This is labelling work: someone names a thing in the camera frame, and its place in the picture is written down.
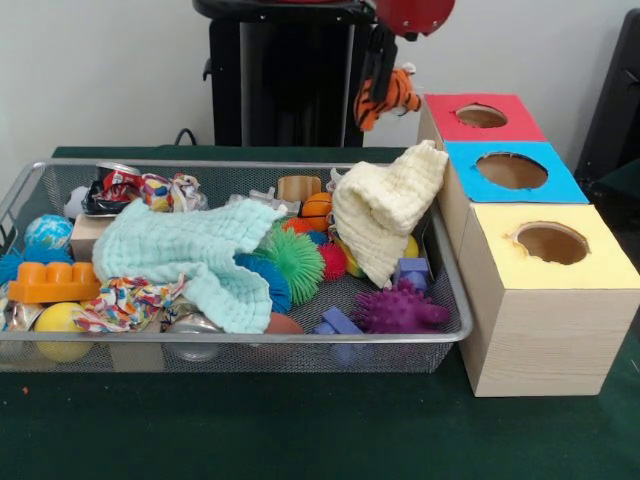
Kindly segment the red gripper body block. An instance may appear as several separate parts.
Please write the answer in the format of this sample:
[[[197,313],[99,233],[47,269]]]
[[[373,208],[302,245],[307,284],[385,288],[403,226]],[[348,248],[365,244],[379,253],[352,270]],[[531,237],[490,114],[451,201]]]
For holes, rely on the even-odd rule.
[[[380,23],[396,36],[428,36],[438,30],[451,15],[454,0],[377,0],[374,2]]]

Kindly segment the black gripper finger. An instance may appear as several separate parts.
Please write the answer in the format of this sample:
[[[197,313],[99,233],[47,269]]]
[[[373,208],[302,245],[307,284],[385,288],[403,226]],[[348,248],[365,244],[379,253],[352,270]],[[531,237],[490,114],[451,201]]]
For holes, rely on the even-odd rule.
[[[377,103],[386,100],[396,55],[397,46],[395,36],[384,35],[381,68],[377,77],[372,79],[372,100]]]
[[[370,31],[361,71],[360,84],[375,79],[379,74],[383,56],[384,28],[376,24]]]

